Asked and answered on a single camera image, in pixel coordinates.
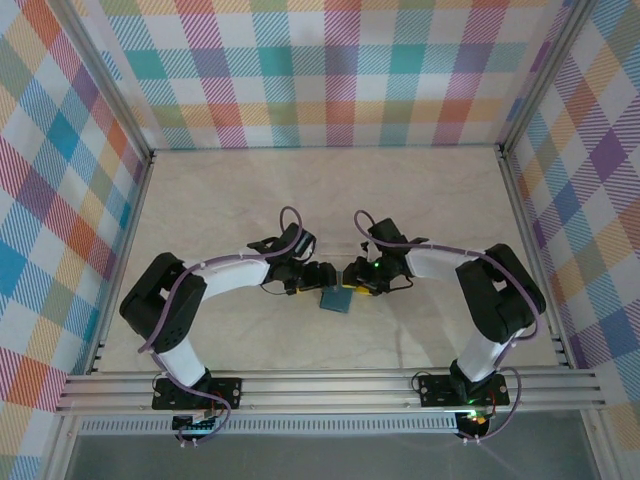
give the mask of plaid backdrop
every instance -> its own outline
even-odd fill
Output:
[[[0,0],[0,479],[35,476],[141,171],[45,0]]]
[[[600,0],[515,151],[581,367],[640,472],[640,0]]]
[[[193,149],[493,144],[572,2],[74,3],[149,142]]]

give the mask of floor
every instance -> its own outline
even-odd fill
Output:
[[[361,241],[358,208],[392,217],[408,238],[468,248],[502,242],[526,258],[491,148],[167,152],[157,158],[120,297],[161,252],[191,264],[277,234],[287,204],[320,239],[320,259],[338,268]],[[213,370],[443,367],[474,330],[457,285],[419,280],[387,296],[355,295],[347,315],[318,308],[319,299],[319,291],[232,291],[201,305],[190,338]],[[505,364],[555,365],[544,330]],[[100,369],[156,370],[136,353],[141,344],[116,314]]]

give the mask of white marble floor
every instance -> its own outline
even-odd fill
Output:
[[[525,259],[491,148],[171,152],[157,158],[120,297],[161,252],[200,260],[278,234],[287,204],[337,267],[361,241],[358,208],[392,217],[408,238],[468,248],[502,242]],[[391,295],[354,295],[348,315],[321,310],[319,299],[319,291],[232,291],[201,305],[190,338],[213,370],[443,367],[474,329],[457,285],[419,280]],[[546,330],[505,364],[554,365]],[[100,369],[156,370],[136,353],[142,343],[116,314]]]

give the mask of aluminum rail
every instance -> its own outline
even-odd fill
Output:
[[[468,408],[420,407],[410,386],[419,370],[212,372],[214,377],[240,377],[243,414],[356,414],[456,412]],[[425,370],[431,374],[446,370]],[[601,408],[604,396],[595,373],[567,368],[522,368],[520,411]],[[102,373],[70,376],[58,404],[65,416],[154,414],[151,388],[156,373]],[[511,398],[516,379],[505,372]],[[508,411],[511,407],[498,407]],[[167,411],[167,414],[193,414]]]

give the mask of black mounting plate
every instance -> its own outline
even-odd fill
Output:
[[[207,392],[224,398],[232,410],[236,410],[240,406],[240,397],[242,396],[242,379],[241,378],[209,378],[206,384],[200,386],[194,385],[195,390]],[[209,410],[211,409],[211,400],[187,393],[176,387],[168,378],[160,378],[154,386],[154,396],[151,402],[153,410]],[[215,408],[222,408],[222,404],[215,403]]]
[[[486,387],[482,389],[481,395],[470,403],[461,402],[460,397],[451,386],[449,375],[420,375],[417,380],[421,407],[492,406],[493,400],[489,391],[493,392],[496,405],[504,406],[510,403],[506,381],[504,376],[498,373],[494,374]]]

